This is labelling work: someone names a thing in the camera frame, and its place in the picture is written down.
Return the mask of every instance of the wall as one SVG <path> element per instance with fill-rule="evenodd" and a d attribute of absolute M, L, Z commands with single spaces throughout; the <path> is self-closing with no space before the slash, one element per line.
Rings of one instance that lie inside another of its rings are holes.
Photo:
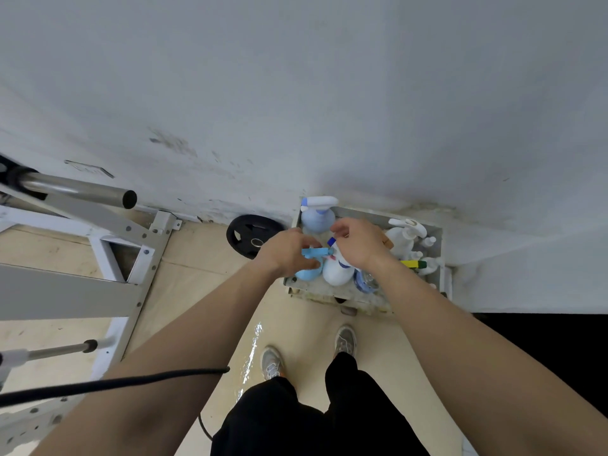
<path fill-rule="evenodd" d="M 454 302 L 470 312 L 608 314 L 608 227 L 467 264 Z"/>
<path fill-rule="evenodd" d="M 288 222 L 304 194 L 428 215 L 467 263 L 608 224 L 607 14 L 608 0 L 2 0 L 0 151 L 220 222 Z"/>

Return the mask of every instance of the white metal frame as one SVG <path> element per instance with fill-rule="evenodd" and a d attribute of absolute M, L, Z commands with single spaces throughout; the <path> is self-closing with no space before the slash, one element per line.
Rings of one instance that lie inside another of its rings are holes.
<path fill-rule="evenodd" d="M 39 200 L 2 184 L 0 191 L 64 216 L 0 206 L 0 232 L 24 224 L 87 237 L 103 275 L 101 280 L 0 265 L 0 284 L 5 289 L 0 320 L 112 317 L 103 340 L 107 347 L 97 350 L 91 373 L 91 379 L 101 378 L 122 359 L 171 232 L 179 230 L 182 221 L 171 213 L 157 212 L 146 229 L 103 206 L 67 196 L 48 195 Z M 110 242 L 140 248 L 126 280 Z M 17 290 L 6 291 L 9 281 Z M 36 304 L 36 296 L 41 294 L 44 304 Z M 0 370 L 0 377 L 7 374 Z M 23 443 L 43 439 L 80 399 L 82 396 L 64 397 L 16 413 L 0 414 L 0 455 Z"/>

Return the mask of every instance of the forearm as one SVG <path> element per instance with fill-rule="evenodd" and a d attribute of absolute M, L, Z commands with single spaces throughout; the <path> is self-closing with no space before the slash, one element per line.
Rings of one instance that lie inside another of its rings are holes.
<path fill-rule="evenodd" d="M 112 367 L 105 378 L 225 367 L 275 278 L 271 269 L 247 263 Z M 58 448 L 92 455 L 173 454 L 218 381 L 219 376 L 190 376 L 90 394 L 36 454 Z"/>
<path fill-rule="evenodd" d="M 371 273 L 480 454 L 604 453 L 608 421 L 557 376 L 393 259 Z"/>

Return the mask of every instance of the person's left arm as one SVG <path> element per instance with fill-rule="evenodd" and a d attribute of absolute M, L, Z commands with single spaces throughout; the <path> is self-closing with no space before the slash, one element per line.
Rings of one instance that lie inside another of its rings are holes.
<path fill-rule="evenodd" d="M 253 261 L 110 368 L 104 379 L 225 367 L 270 285 L 319 267 L 301 255 L 302 248 L 319 246 L 300 229 L 278 233 Z M 180 377 L 88 394 L 32 454 L 172 455 L 219 377 Z"/>

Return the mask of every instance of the leg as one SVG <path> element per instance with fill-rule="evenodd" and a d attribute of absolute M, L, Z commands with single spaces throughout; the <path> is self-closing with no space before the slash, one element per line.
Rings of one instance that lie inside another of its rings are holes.
<path fill-rule="evenodd" d="M 376 381 L 357 368 L 355 351 L 354 331 L 345 325 L 338 332 L 336 356 L 325 373 L 330 398 L 326 415 L 339 446 L 354 452 L 368 447 L 377 454 L 399 452 L 428 456 L 410 424 Z"/>
<path fill-rule="evenodd" d="M 329 438 L 326 418 L 298 402 L 276 349 L 264 349 L 262 371 L 266 381 L 243 394 L 213 436 L 212 456 L 321 453 Z"/>

